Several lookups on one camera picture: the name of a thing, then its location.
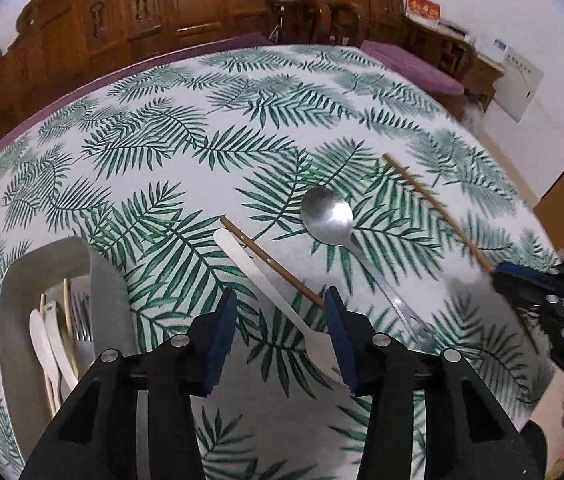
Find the metal fork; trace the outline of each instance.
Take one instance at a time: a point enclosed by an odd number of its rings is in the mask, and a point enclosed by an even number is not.
[[[78,341],[92,341],[93,335],[90,329],[90,296],[77,295],[71,291],[70,310],[73,314],[75,337]]]

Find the wooden stick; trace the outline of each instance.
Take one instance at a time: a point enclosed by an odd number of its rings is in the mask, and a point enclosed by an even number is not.
[[[384,155],[382,155],[382,158],[389,164],[389,166],[394,168],[395,171],[397,171],[402,178],[406,179],[406,181],[409,184],[411,184],[411,186],[413,186],[418,193],[420,193],[424,198],[426,198],[427,201],[430,203],[430,205],[433,206],[433,209],[435,211],[440,213],[444,221],[446,221],[446,223],[453,228],[453,230],[457,233],[457,235],[468,246],[469,250],[473,253],[473,256],[475,256],[475,259],[478,260],[480,267],[486,273],[488,273],[489,276],[493,274],[495,269],[493,265],[491,265],[491,262],[489,262],[486,259],[484,254],[482,254],[482,252],[478,249],[478,247],[473,243],[473,240],[471,240],[469,236],[466,234],[466,232],[464,231],[464,229],[460,227],[460,224],[458,224],[456,220],[450,215],[450,213],[446,209],[444,209],[444,206],[440,202],[438,202],[438,200],[436,200],[433,197],[433,195],[431,195],[431,192],[428,189],[426,189],[424,186],[422,186],[422,184],[420,184],[415,179],[415,177],[412,176],[411,173],[406,171],[399,164],[399,162],[397,162],[397,160],[395,160],[391,155],[389,155],[388,153],[384,153]],[[513,314],[515,314],[516,319],[522,326],[522,330],[524,330],[524,335],[527,336],[527,338],[531,342],[531,345],[533,345],[533,349],[536,351],[536,354],[540,355],[540,349],[537,347],[536,340],[533,339],[533,336],[531,335],[531,331],[526,326],[526,322],[524,322],[524,318],[514,306],[510,305],[510,307],[511,310],[513,311]]]
[[[306,285],[304,285],[300,280],[293,276],[288,270],[284,269],[279,263],[277,263],[271,256],[269,256],[264,249],[257,245],[253,240],[246,236],[239,228],[233,224],[225,216],[220,218],[220,222],[226,229],[233,233],[236,237],[241,240],[246,247],[251,249],[258,257],[260,257],[269,267],[271,267],[275,272],[282,276],[287,282],[293,285],[305,298],[310,302],[316,304],[320,308],[324,308],[324,301],[315,292],[310,290]]]
[[[42,314],[42,320],[44,319],[45,304],[46,304],[46,294],[42,294],[40,296],[40,314]],[[46,400],[50,408],[50,415],[55,416],[57,415],[57,408],[55,407],[55,399],[52,396],[52,385],[50,384],[49,376],[46,375],[46,372],[44,372],[43,368],[42,371],[44,373],[44,386],[46,387]]]
[[[473,243],[473,240],[469,238],[469,236],[466,234],[464,229],[460,227],[460,225],[456,222],[456,220],[446,211],[446,209],[444,209],[444,206],[440,202],[438,202],[438,200],[431,194],[431,192],[427,188],[422,186],[422,184],[420,184],[415,179],[415,177],[412,176],[411,173],[409,173],[403,167],[401,167],[401,165],[394,158],[392,158],[391,155],[389,155],[388,153],[384,153],[383,159],[386,162],[388,162],[391,167],[395,168],[395,171],[397,171],[400,174],[400,176],[406,179],[406,181],[408,181],[408,183],[411,184],[411,186],[413,186],[418,193],[420,193],[424,198],[426,198],[429,201],[430,205],[433,206],[434,210],[440,213],[444,221],[446,221],[446,223],[453,228],[453,230],[457,233],[457,235],[460,238],[462,238],[462,241],[473,253],[475,259],[478,260],[480,267],[483,270],[485,270],[485,272],[488,272],[489,274],[493,274],[495,269],[491,265],[491,262],[489,262],[484,257],[484,254],[482,254],[482,252]]]
[[[79,378],[78,362],[75,358],[75,330],[73,329],[73,316],[70,311],[70,294],[68,291],[68,278],[64,278],[64,319],[66,320],[66,332],[68,341],[66,342],[66,354],[70,360],[70,367],[75,372],[75,377]]]

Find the screw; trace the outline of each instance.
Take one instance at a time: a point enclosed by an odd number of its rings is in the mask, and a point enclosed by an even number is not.
[[[448,350],[444,350],[444,359],[446,359],[447,361],[451,362],[451,363],[457,363],[462,356],[460,355],[460,352],[458,352],[457,350],[453,349],[453,348],[449,348]]]
[[[389,346],[391,344],[391,338],[381,333],[375,334],[372,341],[375,346]]]
[[[112,363],[115,361],[120,355],[120,352],[115,350],[114,348],[109,348],[108,350],[104,350],[102,352],[102,361],[105,363]]]
[[[173,345],[175,348],[182,348],[188,345],[190,342],[191,340],[186,334],[177,334],[172,336],[171,338],[171,345]]]

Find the tablecloth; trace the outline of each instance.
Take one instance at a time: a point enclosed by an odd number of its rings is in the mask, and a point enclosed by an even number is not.
[[[304,191],[347,197],[354,236],[438,350],[456,348],[518,427],[552,376],[469,251],[379,157],[428,186],[494,263],[547,269],[555,253],[494,160],[422,90],[355,48],[277,46],[152,68],[67,105],[0,153],[0,281],[27,251],[78,234],[126,277],[142,350],[212,310],[226,286],[238,326],[222,380],[193,399],[209,480],[350,479],[369,399],[325,380],[302,336],[213,241],[226,215],[316,292],[411,345],[374,282],[303,228]],[[321,311],[261,266],[315,330]],[[536,339],[546,352],[537,327]],[[415,394],[412,475],[424,473],[424,396]],[[0,378],[0,471],[23,460]]]

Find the purple seat cushion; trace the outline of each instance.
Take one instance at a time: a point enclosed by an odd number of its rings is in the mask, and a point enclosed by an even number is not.
[[[361,50],[404,76],[425,92],[447,95],[464,94],[464,87],[461,83],[397,45],[365,40]]]

